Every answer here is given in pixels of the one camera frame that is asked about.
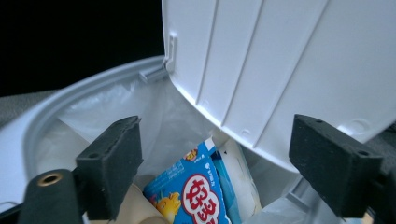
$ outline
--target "blue snack bag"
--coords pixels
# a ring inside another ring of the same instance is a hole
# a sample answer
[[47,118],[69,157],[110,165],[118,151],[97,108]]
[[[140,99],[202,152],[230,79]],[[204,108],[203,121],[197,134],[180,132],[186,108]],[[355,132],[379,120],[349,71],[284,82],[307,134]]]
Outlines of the blue snack bag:
[[169,223],[231,223],[210,158],[215,151],[209,138],[145,186],[145,197]]

